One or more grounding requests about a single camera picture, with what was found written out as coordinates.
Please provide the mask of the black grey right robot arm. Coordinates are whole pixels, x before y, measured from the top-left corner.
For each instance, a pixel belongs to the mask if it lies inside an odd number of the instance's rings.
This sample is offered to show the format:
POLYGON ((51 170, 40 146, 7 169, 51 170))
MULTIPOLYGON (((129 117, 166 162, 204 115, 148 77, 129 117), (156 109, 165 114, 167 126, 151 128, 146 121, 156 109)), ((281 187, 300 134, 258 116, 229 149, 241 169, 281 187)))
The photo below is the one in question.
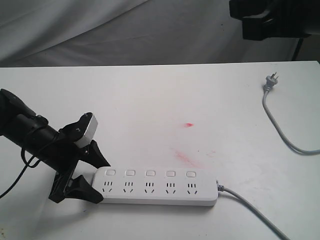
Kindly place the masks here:
POLYGON ((242 22, 245 40, 300 39, 320 34, 318 0, 230 0, 229 14, 242 22))

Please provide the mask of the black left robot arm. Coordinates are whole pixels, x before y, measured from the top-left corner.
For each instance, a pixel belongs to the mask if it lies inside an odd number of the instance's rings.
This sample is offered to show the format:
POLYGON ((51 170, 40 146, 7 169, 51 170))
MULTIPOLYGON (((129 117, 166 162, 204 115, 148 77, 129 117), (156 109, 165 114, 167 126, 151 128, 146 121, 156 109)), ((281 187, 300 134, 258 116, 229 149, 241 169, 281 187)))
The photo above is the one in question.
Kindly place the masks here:
POLYGON ((21 148, 25 168, 35 168, 38 162, 31 162, 37 158, 56 171, 49 194, 55 203, 78 199, 98 204, 104 199, 83 175, 72 178, 79 161, 97 169, 110 166, 94 140, 97 127, 96 117, 87 112, 78 121, 55 130, 19 97, 0 90, 0 134, 21 148))

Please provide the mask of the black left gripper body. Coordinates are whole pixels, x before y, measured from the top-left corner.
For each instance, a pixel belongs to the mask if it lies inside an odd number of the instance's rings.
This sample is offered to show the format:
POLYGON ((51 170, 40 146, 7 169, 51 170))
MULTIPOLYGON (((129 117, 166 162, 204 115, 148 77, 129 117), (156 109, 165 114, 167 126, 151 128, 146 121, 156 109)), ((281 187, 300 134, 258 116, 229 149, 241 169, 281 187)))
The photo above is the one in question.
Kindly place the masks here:
POLYGON ((67 184, 72 178, 75 168, 80 160, 86 157, 85 146, 79 148, 75 141, 79 140, 85 129, 85 118, 80 117, 76 122, 67 124, 58 131, 58 138, 53 146, 57 156, 48 161, 56 170, 53 185, 49 194, 49 199, 55 203, 60 203, 65 198, 67 184))

